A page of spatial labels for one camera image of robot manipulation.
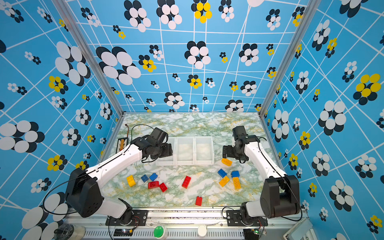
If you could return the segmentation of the blue lego brick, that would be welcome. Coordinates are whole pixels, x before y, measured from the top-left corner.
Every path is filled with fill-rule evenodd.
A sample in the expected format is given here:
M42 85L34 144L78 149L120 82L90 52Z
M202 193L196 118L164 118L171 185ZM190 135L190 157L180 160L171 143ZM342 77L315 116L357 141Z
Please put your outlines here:
M151 180L151 182L154 182L157 178L158 178L158 175L157 175L156 173L153 173L153 174L150 176L150 180Z
M221 178L225 178L227 176L227 173L223 169L218 170L218 174Z

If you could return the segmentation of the red lego brick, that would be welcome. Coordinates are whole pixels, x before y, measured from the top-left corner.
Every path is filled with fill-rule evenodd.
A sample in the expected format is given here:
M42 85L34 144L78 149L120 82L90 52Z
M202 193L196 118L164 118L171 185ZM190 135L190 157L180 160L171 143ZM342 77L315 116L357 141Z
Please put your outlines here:
M163 193L164 193L165 191L168 190L168 187L166 186L165 183L161 183L161 184L159 185L159 188L161 189L161 191L162 191Z
M159 182L158 181L153 181L148 183L148 189L155 189L159 187Z
M191 177L186 176L184 181L183 181L183 183L182 183L182 187L187 189L189 184L190 184L190 182L191 182L191 179L192 179Z

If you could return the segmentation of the black box with orange parts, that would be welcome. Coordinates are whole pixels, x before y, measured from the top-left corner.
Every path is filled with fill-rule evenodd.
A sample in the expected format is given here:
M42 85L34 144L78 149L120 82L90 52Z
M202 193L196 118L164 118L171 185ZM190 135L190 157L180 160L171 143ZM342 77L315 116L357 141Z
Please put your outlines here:
M128 142L129 142L128 137L118 138L116 153L122 151L127 146Z

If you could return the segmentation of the right circuit board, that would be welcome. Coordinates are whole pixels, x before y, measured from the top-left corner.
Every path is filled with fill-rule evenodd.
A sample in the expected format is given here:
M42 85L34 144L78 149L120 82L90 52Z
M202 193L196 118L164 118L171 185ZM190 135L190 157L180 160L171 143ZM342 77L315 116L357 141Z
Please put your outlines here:
M244 229L243 233L245 240L260 240L264 234L263 231L255 229Z

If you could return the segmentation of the white three-compartment container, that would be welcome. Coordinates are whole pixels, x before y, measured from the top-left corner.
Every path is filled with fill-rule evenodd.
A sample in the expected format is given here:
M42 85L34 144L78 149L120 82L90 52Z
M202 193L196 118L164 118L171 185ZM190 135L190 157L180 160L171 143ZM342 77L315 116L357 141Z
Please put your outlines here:
M215 163L213 137L170 137L173 155L155 161L157 166L209 166Z

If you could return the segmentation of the grey box front right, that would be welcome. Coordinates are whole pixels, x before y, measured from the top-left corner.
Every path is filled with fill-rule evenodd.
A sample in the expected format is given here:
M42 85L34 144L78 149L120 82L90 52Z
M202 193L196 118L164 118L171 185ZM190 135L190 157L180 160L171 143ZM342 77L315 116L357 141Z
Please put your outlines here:
M283 234L284 240L317 240L313 224L308 218L296 223L290 230Z

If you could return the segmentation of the small blue lego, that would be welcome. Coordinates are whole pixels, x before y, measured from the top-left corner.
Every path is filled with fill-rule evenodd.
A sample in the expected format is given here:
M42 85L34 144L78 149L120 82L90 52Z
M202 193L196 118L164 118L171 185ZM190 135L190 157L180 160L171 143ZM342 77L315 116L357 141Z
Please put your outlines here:
M232 171L231 172L231 177L232 178L239 178L240 177L239 171Z
M142 181L145 183L145 182L147 182L148 180L149 180L149 178L147 177L147 175L143 175L142 177L141 177L141 179L142 179Z

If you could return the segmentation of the left circuit board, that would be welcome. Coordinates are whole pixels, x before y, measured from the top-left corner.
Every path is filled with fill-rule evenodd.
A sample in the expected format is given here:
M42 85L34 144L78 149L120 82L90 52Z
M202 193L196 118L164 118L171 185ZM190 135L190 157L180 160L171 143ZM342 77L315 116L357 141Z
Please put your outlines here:
M114 238L127 238L133 235L133 231L130 229L115 229Z

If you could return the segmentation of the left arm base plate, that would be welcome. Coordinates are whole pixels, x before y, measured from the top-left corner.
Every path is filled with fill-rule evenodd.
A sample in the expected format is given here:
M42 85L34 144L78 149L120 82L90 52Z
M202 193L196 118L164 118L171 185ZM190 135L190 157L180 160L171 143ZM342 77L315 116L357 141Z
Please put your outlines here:
M130 210L123 214L122 217L107 218L106 226L145 226L149 211L147 210Z

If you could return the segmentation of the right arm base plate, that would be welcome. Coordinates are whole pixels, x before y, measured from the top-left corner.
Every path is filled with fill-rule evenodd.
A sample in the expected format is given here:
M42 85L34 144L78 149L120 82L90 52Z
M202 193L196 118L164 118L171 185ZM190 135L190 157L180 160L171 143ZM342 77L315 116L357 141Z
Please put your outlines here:
M240 210L224 210L223 216L229 227L267 227L268 221L263 217L256 217L251 220L243 220Z

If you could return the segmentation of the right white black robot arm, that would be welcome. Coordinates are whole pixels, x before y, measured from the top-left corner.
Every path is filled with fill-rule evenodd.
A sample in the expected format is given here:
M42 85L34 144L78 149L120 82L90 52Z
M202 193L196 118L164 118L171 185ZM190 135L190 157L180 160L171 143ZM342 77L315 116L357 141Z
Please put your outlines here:
M242 221L251 225L255 220L302 214L300 187L296 176L289 176L264 150L260 137L248 135L245 127L233 128L234 145L223 146L223 157L233 158L241 164L253 163L264 181L261 195L254 201L242 203Z

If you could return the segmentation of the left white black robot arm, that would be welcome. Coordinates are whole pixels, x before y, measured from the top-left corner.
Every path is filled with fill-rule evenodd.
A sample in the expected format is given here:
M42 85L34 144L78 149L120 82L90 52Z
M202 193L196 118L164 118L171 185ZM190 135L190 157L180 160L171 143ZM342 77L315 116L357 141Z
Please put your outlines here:
M105 215L127 225L134 218L133 208L123 199L105 198L101 193L112 178L130 165L150 157L152 160L173 155L169 135L159 128L144 137L137 137L123 150L86 170L72 171L65 200L83 218Z

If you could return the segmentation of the white push button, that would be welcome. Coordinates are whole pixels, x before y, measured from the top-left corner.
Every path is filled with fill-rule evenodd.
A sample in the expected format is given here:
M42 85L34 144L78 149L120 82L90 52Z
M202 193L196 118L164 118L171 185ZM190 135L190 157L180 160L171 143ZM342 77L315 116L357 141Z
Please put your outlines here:
M198 227L198 237L199 238L205 238L208 234L207 226L201 225Z

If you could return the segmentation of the circuit board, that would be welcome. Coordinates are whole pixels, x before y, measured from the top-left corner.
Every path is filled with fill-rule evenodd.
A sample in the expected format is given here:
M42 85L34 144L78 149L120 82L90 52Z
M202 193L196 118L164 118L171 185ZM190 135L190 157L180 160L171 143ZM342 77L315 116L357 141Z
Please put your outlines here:
M127 238L133 235L133 231L130 229L115 229L114 238Z
M255 229L244 229L243 233L245 240L260 240L264 234L263 231Z

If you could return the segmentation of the long yellow lego brick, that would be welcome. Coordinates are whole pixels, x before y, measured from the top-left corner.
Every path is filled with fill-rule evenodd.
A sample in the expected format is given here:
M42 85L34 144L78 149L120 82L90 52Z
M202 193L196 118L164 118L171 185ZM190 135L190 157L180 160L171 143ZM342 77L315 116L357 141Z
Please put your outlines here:
M236 190L240 190L242 188L239 177L234 177L233 183Z

